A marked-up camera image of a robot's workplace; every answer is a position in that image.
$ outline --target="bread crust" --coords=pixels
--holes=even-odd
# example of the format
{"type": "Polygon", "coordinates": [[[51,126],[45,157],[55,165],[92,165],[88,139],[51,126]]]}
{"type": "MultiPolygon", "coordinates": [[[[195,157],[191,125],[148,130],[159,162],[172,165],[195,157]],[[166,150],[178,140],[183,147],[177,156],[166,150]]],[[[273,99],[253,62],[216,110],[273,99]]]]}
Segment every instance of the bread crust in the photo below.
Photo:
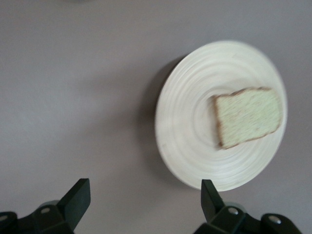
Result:
{"type": "Polygon", "coordinates": [[[253,88],[253,87],[251,87],[251,88],[245,88],[245,89],[241,89],[241,90],[235,91],[235,92],[233,92],[233,93],[231,93],[231,94],[220,94],[220,95],[213,95],[213,96],[212,96],[212,98],[213,98],[213,106],[214,106],[214,113],[215,113],[215,118],[216,118],[217,132],[218,132],[218,136],[219,136],[219,140],[220,140],[219,146],[220,146],[222,149],[227,150],[227,149],[233,148],[233,147],[235,147],[235,146],[237,146],[237,145],[239,145],[239,144],[241,144],[241,143],[263,138],[263,137],[265,137],[265,136],[267,136],[267,135],[269,135],[269,134],[271,134],[271,133],[274,133],[274,132],[280,127],[280,125],[281,125],[281,123],[282,123],[282,118],[283,118],[283,117],[281,116],[281,118],[279,119],[279,124],[278,124],[277,128],[276,128],[274,131],[269,132],[269,133],[266,133],[266,134],[264,134],[263,136],[260,136],[260,137],[251,138],[251,139],[248,139],[248,140],[246,140],[246,141],[242,141],[242,142],[237,143],[236,145],[233,145],[233,146],[230,146],[230,147],[224,147],[224,145],[223,145],[223,143],[222,143],[222,142],[223,142],[223,139],[222,139],[222,134],[221,134],[221,127],[222,127],[222,124],[221,124],[220,119],[219,119],[218,107],[217,107],[216,101],[217,101],[218,97],[233,97],[233,96],[239,95],[239,94],[241,94],[241,93],[243,93],[243,92],[245,92],[245,91],[247,91],[247,90],[267,90],[267,91],[269,91],[269,90],[272,90],[272,88],[269,88],[269,87],[253,88]]]}

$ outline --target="metal screw head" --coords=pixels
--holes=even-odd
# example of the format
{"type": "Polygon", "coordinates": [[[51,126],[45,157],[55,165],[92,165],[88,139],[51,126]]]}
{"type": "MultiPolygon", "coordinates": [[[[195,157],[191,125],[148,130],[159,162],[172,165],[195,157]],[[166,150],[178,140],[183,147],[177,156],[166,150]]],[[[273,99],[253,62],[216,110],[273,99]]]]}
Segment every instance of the metal screw head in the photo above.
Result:
{"type": "Polygon", "coordinates": [[[238,210],[234,207],[230,207],[228,211],[233,215],[238,215],[238,210]]]}
{"type": "Polygon", "coordinates": [[[0,216],[0,222],[6,220],[7,218],[8,218],[7,215],[2,215],[2,216],[0,216]]]}
{"type": "Polygon", "coordinates": [[[41,210],[41,214],[48,213],[49,211],[50,211],[50,208],[49,208],[49,207],[43,208],[43,209],[41,210]]]}
{"type": "Polygon", "coordinates": [[[282,223],[282,220],[280,220],[278,217],[276,217],[275,215],[271,215],[269,216],[269,220],[273,223],[276,223],[276,224],[281,224],[282,223]]]}

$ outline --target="white plate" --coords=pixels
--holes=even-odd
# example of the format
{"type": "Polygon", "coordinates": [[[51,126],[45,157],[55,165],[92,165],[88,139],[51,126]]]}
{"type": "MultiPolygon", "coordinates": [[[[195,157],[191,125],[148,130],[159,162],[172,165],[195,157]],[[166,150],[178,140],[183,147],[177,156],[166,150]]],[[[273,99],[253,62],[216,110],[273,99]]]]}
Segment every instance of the white plate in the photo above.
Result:
{"type": "Polygon", "coordinates": [[[272,62],[244,43],[218,41],[190,53],[168,77],[157,103],[156,140],[165,164],[182,182],[200,189],[202,179],[211,179],[218,191],[226,191],[247,183],[268,165],[286,121],[286,92],[272,62]],[[278,93],[281,126],[261,139],[220,149],[211,96],[261,86],[278,93]]]}

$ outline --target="gray surface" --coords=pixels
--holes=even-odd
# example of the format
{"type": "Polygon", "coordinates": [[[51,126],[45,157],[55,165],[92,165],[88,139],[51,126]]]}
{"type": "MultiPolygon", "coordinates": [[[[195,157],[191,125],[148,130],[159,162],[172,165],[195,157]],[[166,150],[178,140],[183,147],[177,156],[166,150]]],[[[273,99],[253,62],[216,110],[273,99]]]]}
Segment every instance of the gray surface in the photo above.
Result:
{"type": "Polygon", "coordinates": [[[22,217],[89,177],[77,234],[192,233],[204,221],[200,192],[162,163],[154,107],[179,59],[235,39],[275,63],[289,119],[269,166],[221,195],[310,233],[311,16],[310,0],[2,0],[0,210],[22,217]]]}

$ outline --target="slice of bread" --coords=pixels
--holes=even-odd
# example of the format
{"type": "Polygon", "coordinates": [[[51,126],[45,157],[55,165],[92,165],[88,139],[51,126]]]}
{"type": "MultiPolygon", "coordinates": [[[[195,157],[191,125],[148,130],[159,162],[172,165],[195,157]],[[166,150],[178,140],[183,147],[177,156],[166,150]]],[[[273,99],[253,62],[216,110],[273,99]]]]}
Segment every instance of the slice of bread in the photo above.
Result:
{"type": "Polygon", "coordinates": [[[220,146],[229,149],[275,132],[282,121],[277,93],[271,88],[248,88],[213,96],[220,146]]]}

